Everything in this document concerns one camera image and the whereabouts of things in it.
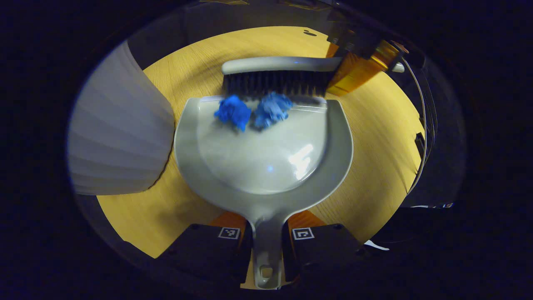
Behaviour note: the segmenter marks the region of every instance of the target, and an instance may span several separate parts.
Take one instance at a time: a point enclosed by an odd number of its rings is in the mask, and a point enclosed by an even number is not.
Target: brush bristles
[[[288,95],[325,96],[334,72],[261,71],[224,75],[227,95],[262,96],[271,91]]]

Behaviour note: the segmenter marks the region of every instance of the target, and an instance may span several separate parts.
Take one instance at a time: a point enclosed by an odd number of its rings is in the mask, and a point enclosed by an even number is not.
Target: yellow table surface
[[[323,58],[326,38],[305,27],[233,31],[179,49],[144,72],[171,103],[177,123],[187,99],[221,94],[224,62],[261,56]],[[385,225],[411,187],[421,162],[414,140],[423,127],[411,101],[385,73],[343,97],[325,98],[341,102],[352,130],[353,161],[337,191],[310,211],[327,224],[344,224],[365,242]],[[187,186],[174,149],[150,189],[98,200],[120,237],[151,257],[158,257],[191,223],[208,224],[224,212]],[[250,270],[241,286],[253,287]]]

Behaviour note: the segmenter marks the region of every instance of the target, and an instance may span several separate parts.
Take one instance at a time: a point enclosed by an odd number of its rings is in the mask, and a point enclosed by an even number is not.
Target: lamp shade
[[[67,157],[75,192],[146,190],[165,167],[173,132],[170,103],[123,42],[87,79],[72,112]]]

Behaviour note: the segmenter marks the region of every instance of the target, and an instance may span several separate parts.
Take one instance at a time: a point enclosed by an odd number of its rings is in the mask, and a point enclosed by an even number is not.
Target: crumpled blue paper
[[[254,111],[254,126],[259,129],[268,128],[271,125],[283,121],[289,117],[287,111],[293,106],[291,100],[284,94],[271,92],[261,99],[261,103]]]
[[[223,123],[231,120],[237,128],[244,131],[246,124],[250,119],[252,110],[242,102],[237,95],[230,96],[220,101],[219,110],[215,111],[215,117],[218,117]]]

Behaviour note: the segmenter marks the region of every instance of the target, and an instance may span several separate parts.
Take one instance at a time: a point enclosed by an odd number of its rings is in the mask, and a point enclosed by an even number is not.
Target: brush
[[[260,97],[271,91],[288,95],[324,96],[341,57],[254,57],[222,65],[227,95]]]

